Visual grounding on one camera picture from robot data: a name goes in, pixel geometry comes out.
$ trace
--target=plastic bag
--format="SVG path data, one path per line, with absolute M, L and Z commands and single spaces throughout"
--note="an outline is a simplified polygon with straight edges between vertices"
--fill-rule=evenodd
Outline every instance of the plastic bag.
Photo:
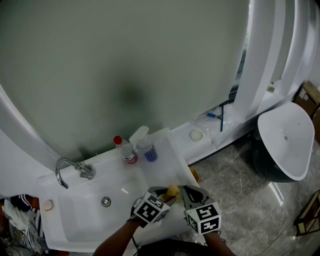
M 224 106 L 223 111 L 223 127 L 220 131 L 221 120 L 219 118 L 209 117 L 207 113 L 216 116 L 221 115 L 221 107 L 214 108 L 204 114 L 199 115 L 191 124 L 199 128 L 205 135 L 207 135 L 212 143 L 218 148 L 226 139 L 228 139 L 236 128 L 240 125 L 240 121 L 231 115 L 230 111 Z

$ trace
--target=clothing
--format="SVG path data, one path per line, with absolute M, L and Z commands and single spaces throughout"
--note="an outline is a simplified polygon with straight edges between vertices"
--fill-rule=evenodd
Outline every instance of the clothing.
M 31 223 L 32 225 L 34 225 L 36 230 L 36 234 L 34 232 L 30 232 L 30 229 L 29 232 L 27 232 L 27 234 L 24 234 L 15 226 L 10 224 L 9 231 L 12 238 L 15 241 L 17 241 L 20 245 L 24 246 L 25 248 L 38 252 L 40 255 L 67 255 L 67 252 L 62 252 L 48 248 L 42 224 L 38 198 L 28 196 L 27 194 L 19 194 L 7 198 L 7 200 L 9 200 L 12 203 L 12 205 L 18 208 L 20 211 L 25 212 L 27 215 L 29 214 L 30 216 L 33 216 Z
M 208 247 L 194 242 L 165 239 L 142 246 L 138 256 L 213 256 Z
M 33 256 L 34 252 L 22 247 L 19 243 L 12 240 L 12 238 L 4 239 L 0 237 L 1 243 L 5 245 L 5 253 L 8 256 Z
M 38 243 L 36 230 L 36 214 L 32 210 L 27 212 L 15 207 L 8 199 L 4 200 L 2 212 L 9 220 L 9 228 L 12 238 L 26 248 L 42 254 L 43 248 Z
M 26 234 L 28 230 L 31 231 L 33 235 L 38 236 L 34 225 L 35 213 L 32 211 L 24 212 L 19 210 L 18 207 L 14 207 L 9 200 L 4 200 L 4 206 L 2 206 L 2 212 L 9 219 L 9 223 L 16 227 L 22 233 Z

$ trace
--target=small round soap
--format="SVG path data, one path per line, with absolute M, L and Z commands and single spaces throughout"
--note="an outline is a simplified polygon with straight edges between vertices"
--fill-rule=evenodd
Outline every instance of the small round soap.
M 43 205 L 46 211 L 50 211 L 54 208 L 54 202 L 52 202 L 52 200 L 45 201 Z
M 201 131 L 199 130 L 193 130 L 191 133 L 190 133 L 190 137 L 191 139 L 194 141 L 194 142 L 198 142 L 202 139 L 203 137 L 203 134 Z

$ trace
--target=gray wall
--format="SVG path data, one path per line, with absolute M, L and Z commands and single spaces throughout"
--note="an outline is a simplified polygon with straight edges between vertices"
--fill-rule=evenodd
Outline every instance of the gray wall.
M 3 0 L 0 84 L 61 155 L 83 160 L 141 125 L 225 101 L 248 0 Z

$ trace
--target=sponge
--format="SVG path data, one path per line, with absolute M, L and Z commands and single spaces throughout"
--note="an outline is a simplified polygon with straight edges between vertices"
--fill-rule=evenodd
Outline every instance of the sponge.
M 165 194 L 163 194 L 162 200 L 168 201 L 170 198 L 176 197 L 180 193 L 180 189 L 176 185 L 170 185 Z

